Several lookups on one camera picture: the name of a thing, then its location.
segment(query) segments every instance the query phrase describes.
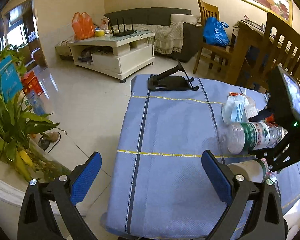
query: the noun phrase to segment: metal screw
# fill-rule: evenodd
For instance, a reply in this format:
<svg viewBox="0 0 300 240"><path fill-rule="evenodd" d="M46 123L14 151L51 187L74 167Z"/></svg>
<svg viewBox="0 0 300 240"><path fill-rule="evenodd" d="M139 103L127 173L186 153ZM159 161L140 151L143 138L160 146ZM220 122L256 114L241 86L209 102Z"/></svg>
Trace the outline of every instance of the metal screw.
<svg viewBox="0 0 300 240"><path fill-rule="evenodd" d="M34 186L35 184L37 184L37 180L36 180L36 179L32 179L32 180L30 181L30 185L31 185L31 186Z"/></svg>
<svg viewBox="0 0 300 240"><path fill-rule="evenodd" d="M68 179L67 175L61 175L61 176L59 177L59 180L60 180L60 181L66 181L67 179Z"/></svg>
<svg viewBox="0 0 300 240"><path fill-rule="evenodd" d="M273 185L273 181L270 180L270 179L267 179L267 180L266 180L266 183L267 183L269 186L272 186L272 185Z"/></svg>
<svg viewBox="0 0 300 240"><path fill-rule="evenodd" d="M235 176L237 181L244 181L244 176L238 174L237 176Z"/></svg>

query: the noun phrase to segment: plastic water bottle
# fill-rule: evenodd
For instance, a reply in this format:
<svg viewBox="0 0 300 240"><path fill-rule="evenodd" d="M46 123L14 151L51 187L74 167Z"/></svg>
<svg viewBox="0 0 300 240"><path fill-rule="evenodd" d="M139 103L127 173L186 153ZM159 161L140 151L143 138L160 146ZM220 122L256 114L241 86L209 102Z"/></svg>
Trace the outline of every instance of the plastic water bottle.
<svg viewBox="0 0 300 240"><path fill-rule="evenodd" d="M242 150L273 148L281 138L280 128L266 122L233 123L226 134L227 147L232 154Z"/></svg>
<svg viewBox="0 0 300 240"><path fill-rule="evenodd" d="M31 90L26 95L26 97L28 98L30 104L33 106L32 110L34 111L35 114L37 115L46 114L42 100L33 90Z"/></svg>

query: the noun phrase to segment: tissue box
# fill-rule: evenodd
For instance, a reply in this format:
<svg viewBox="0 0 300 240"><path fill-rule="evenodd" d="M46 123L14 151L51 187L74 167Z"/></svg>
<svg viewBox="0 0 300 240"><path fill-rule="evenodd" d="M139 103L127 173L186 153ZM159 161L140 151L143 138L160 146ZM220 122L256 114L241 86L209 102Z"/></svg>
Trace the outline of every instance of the tissue box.
<svg viewBox="0 0 300 240"><path fill-rule="evenodd" d="M0 62L0 74L3 98L7 103L23 88L11 56L5 57Z"/></svg>

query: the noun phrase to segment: orange plastic bag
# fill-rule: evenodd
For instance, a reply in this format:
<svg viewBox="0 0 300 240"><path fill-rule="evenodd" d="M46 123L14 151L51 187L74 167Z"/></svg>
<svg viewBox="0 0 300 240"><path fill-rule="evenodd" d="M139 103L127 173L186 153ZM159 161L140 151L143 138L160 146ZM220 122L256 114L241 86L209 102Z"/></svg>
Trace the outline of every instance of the orange plastic bag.
<svg viewBox="0 0 300 240"><path fill-rule="evenodd" d="M72 18L72 28L76 40L84 40L94 36L94 27L92 18L87 13L75 13Z"/></svg>

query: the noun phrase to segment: chair backrest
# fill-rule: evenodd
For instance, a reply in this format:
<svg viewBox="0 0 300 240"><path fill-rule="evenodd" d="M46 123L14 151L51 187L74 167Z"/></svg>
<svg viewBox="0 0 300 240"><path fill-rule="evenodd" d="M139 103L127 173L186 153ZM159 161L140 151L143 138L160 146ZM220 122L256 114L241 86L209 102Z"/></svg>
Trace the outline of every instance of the chair backrest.
<svg viewBox="0 0 300 240"><path fill-rule="evenodd" d="M220 21L219 10L217 6L213 6L211 4L205 3L202 0L198 0L200 12L201 12L201 22L202 26L205 26L207 19L209 17L215 17L218 21Z"/></svg>
<svg viewBox="0 0 300 240"><path fill-rule="evenodd" d="M277 30L273 43L270 40L272 28ZM268 59L263 65L266 54ZM261 79L265 81L266 75L279 63L283 65L283 69L288 69L289 74L292 73L292 76L295 76L300 68L300 35L286 22L268 12L265 34L252 75L261 74Z"/></svg>

